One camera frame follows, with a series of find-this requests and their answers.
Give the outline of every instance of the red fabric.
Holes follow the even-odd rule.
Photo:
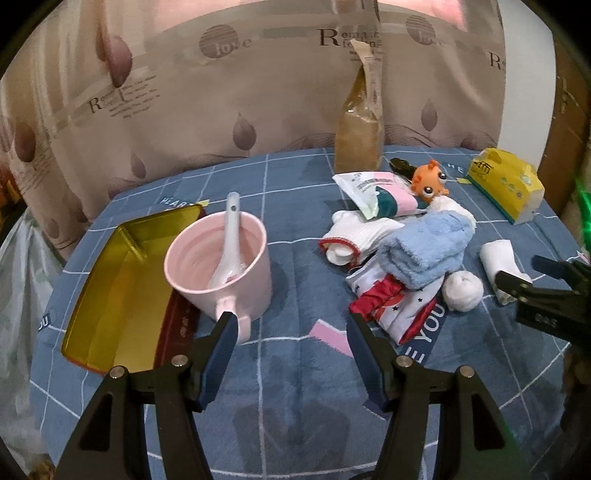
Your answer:
[[[402,345],[403,343],[415,338],[421,332],[421,328],[423,328],[425,321],[429,315],[431,315],[431,312],[437,304],[438,296],[439,295],[435,295],[429,303],[427,303],[422,309],[418,311],[413,322],[410,324],[410,327],[408,327],[408,330],[404,332],[404,335],[400,339],[400,342],[398,343],[399,345]]]
[[[352,301],[349,304],[349,311],[360,314],[367,322],[370,322],[373,320],[372,312],[391,298],[396,297],[404,288],[400,281],[391,274],[387,274],[383,280],[376,282],[357,300]]]
[[[353,251],[353,260],[351,260],[351,262],[347,264],[347,267],[355,268],[359,266],[359,257],[361,256],[361,252],[359,251],[359,248],[357,248],[356,245],[352,244],[345,238],[338,237],[322,238],[318,242],[318,246],[322,249],[323,252],[326,252],[328,250],[330,244],[339,244],[349,247]]]

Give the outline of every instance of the curtain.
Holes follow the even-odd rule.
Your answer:
[[[123,190],[334,146],[352,38],[383,53],[386,143],[496,145],[496,0],[64,0],[0,80],[0,163],[67,258]]]

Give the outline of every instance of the tissue pack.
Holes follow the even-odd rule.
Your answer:
[[[485,148],[472,160],[468,179],[511,223],[533,220],[544,199],[534,168],[513,153]]]

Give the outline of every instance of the orange toy figure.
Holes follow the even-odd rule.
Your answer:
[[[444,187],[446,181],[447,175],[439,168],[439,162],[431,159],[428,165],[416,169],[410,189],[430,203],[437,195],[449,195],[449,190]]]

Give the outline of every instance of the folded sock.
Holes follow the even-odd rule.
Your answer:
[[[495,275],[497,272],[507,272],[527,282],[531,282],[530,276],[517,268],[511,240],[496,240],[482,245],[480,249],[480,260],[482,261],[482,265],[484,265],[488,281],[501,305],[507,305],[515,301],[515,298],[497,289],[495,285]]]
[[[404,225],[390,218],[366,220],[360,211],[340,210],[332,216],[333,226],[319,242],[334,265],[355,267],[378,249],[382,238]]]
[[[473,233],[470,220],[457,212],[429,212],[385,237],[378,261],[384,271],[418,290],[460,268]]]
[[[429,204],[429,211],[442,212],[444,210],[451,210],[453,212],[462,214],[464,217],[470,220],[472,232],[476,232],[476,219],[468,210],[448,196],[437,195],[433,200],[431,200],[431,203]]]
[[[450,310],[469,312],[482,300],[484,286],[473,273],[461,270],[446,278],[441,292]]]

